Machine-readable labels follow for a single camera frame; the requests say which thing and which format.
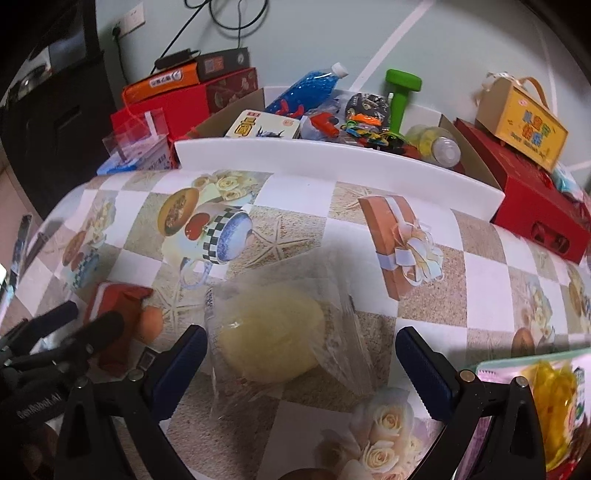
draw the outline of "white bottle cap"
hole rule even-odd
[[[338,77],[338,78],[345,78],[349,72],[347,72],[347,69],[345,67],[343,67],[340,63],[335,63],[331,68],[330,68],[333,73]]]
[[[440,137],[433,142],[431,147],[433,157],[442,167],[452,168],[460,161],[462,152],[450,138]]]

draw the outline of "blue bottle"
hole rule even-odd
[[[310,72],[279,95],[265,112],[299,119],[327,100],[336,82],[348,74],[340,63],[335,63],[329,70]]]

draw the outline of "red gift box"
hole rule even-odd
[[[256,69],[240,70],[128,105],[111,115],[111,123],[113,130],[117,130],[133,115],[141,116],[144,112],[161,108],[168,125],[168,140],[174,142],[213,113],[257,89]]]
[[[578,264],[591,240],[589,222],[581,209],[523,155],[464,120],[457,119],[454,125],[505,192],[492,222]]]

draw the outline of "flatbread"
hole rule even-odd
[[[258,287],[227,301],[217,346],[240,377],[287,382],[318,365],[310,345],[324,343],[324,313],[313,298],[285,285]]]

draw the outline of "green dumbbell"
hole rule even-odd
[[[423,81],[412,73],[389,69],[386,82],[395,86],[394,97],[390,103],[390,131],[399,135],[404,109],[408,103],[409,92],[420,92]]]

